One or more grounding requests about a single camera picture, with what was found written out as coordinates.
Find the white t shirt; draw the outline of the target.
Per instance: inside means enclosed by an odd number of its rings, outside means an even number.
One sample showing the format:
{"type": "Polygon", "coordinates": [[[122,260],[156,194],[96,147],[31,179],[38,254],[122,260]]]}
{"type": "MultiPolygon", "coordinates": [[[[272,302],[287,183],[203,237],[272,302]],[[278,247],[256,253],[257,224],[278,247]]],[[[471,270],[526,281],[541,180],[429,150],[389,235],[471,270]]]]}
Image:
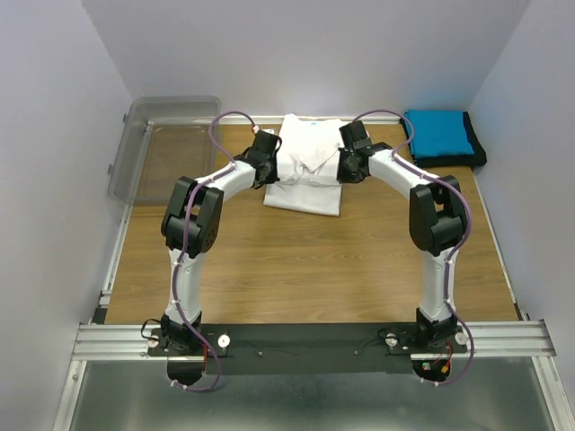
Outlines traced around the white t shirt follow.
{"type": "Polygon", "coordinates": [[[266,187],[265,206],[322,216],[340,214],[342,186],[337,172],[343,125],[339,119],[284,117],[277,153],[279,180],[266,187]]]}

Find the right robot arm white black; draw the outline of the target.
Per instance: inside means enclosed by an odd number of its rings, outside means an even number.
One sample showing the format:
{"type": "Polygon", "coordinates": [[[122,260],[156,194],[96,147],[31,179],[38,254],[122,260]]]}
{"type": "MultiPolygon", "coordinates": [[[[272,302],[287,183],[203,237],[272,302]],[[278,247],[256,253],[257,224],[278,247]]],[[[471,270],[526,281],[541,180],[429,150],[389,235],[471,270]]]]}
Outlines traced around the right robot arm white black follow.
{"type": "Polygon", "coordinates": [[[457,331],[454,268],[469,237],[470,213],[459,182],[425,172],[389,145],[373,143],[360,120],[340,127],[340,134],[338,182],[356,184],[374,177],[409,201],[409,234],[423,258],[423,294],[413,340],[419,349],[434,351],[457,331]]]}

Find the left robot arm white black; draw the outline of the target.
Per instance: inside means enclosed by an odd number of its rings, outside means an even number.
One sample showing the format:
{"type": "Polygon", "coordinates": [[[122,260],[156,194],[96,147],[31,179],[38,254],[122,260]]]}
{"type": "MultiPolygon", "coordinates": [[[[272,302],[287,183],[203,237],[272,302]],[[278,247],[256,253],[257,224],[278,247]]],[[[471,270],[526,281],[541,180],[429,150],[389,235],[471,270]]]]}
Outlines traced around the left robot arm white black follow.
{"type": "Polygon", "coordinates": [[[241,191],[279,180],[281,144],[279,136],[259,130],[252,145],[224,168],[195,180],[181,177],[174,185],[161,223],[172,279],[160,325],[162,337],[181,355],[192,353],[203,342],[199,337],[201,271],[216,242],[223,205],[241,191]]]}

